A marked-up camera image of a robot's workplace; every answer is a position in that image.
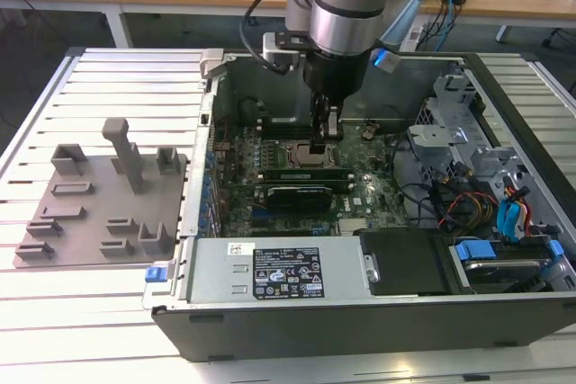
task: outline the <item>blue tab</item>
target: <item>blue tab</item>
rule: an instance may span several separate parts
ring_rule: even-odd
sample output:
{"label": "blue tab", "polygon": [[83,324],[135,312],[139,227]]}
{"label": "blue tab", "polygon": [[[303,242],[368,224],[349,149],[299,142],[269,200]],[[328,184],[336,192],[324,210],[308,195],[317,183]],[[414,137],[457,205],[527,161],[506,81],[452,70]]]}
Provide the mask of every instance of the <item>blue tab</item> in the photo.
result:
{"label": "blue tab", "polygon": [[168,280],[168,268],[152,266],[146,269],[146,282],[166,282]]}
{"label": "blue tab", "polygon": [[502,234],[510,239],[511,243],[517,243],[518,237],[516,237],[516,225],[518,219],[520,218],[520,206],[513,202],[510,204],[508,213],[506,214],[506,221],[504,222],[504,229]]}
{"label": "blue tab", "polygon": [[552,251],[554,258],[564,255],[564,248],[562,247],[562,245],[558,240],[550,240],[550,243],[548,243],[548,247]]}
{"label": "blue tab", "polygon": [[456,245],[456,252],[460,261],[496,258],[496,253],[488,240],[463,240]]}

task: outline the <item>gray plastic base plate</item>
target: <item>gray plastic base plate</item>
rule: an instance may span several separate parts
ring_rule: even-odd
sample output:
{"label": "gray plastic base plate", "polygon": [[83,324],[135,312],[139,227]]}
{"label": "gray plastic base plate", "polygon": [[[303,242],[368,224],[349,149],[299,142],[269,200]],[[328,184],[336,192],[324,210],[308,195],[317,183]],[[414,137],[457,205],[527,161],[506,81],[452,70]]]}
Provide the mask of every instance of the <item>gray plastic base plate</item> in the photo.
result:
{"label": "gray plastic base plate", "polygon": [[154,156],[142,156],[142,192],[135,195],[110,156],[76,162],[81,175],[52,176],[13,264],[51,267],[150,263],[171,259],[182,200],[180,172],[160,174]]}

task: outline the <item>white sticker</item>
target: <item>white sticker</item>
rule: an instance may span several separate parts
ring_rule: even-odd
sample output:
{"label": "white sticker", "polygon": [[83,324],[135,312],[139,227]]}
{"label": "white sticker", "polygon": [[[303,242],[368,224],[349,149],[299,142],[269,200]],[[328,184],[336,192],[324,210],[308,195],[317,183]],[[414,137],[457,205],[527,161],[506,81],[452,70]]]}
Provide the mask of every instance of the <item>white sticker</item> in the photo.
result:
{"label": "white sticker", "polygon": [[228,255],[252,255],[255,243],[228,243]]}

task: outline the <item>slotted metal table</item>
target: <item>slotted metal table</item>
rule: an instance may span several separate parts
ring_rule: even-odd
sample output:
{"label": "slotted metal table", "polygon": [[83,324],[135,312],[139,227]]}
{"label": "slotted metal table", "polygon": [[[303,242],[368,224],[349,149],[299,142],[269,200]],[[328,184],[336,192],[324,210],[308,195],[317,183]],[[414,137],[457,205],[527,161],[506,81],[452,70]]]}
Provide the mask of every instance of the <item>slotted metal table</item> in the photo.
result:
{"label": "slotted metal table", "polygon": [[[202,91],[200,56],[200,50],[179,49],[87,49],[68,56],[4,152],[2,382],[447,383],[487,376],[503,383],[574,382],[576,326],[521,348],[192,364],[179,357],[141,306],[145,265],[14,269],[14,249],[52,175],[50,156],[57,144],[77,142],[87,155],[109,155],[113,148],[100,133],[104,120],[125,116],[140,153],[172,145],[192,157]],[[564,90],[545,69],[520,57],[483,59],[576,181],[576,120]],[[490,124],[506,142],[498,120]],[[299,331],[308,329],[294,328]]]}

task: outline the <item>table leg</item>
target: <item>table leg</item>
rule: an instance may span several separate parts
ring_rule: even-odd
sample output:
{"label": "table leg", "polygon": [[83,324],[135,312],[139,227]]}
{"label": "table leg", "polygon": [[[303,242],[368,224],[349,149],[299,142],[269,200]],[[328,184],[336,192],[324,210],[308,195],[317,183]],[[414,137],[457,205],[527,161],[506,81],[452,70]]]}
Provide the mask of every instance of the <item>table leg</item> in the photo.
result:
{"label": "table leg", "polygon": [[114,43],[118,49],[129,49],[132,48],[132,38],[130,36],[130,30],[128,29],[128,24],[126,23],[126,17],[121,12],[120,7],[111,7],[105,12],[106,19],[108,20],[108,26],[112,32],[112,37],[114,38]]}
{"label": "table leg", "polygon": [[16,27],[26,27],[28,22],[26,17],[20,9],[2,9],[0,10],[2,21],[0,22],[0,29],[7,23],[13,22]]}
{"label": "table leg", "polygon": [[497,42],[506,42],[508,34],[512,30],[512,26],[501,26],[498,34],[496,35]]}

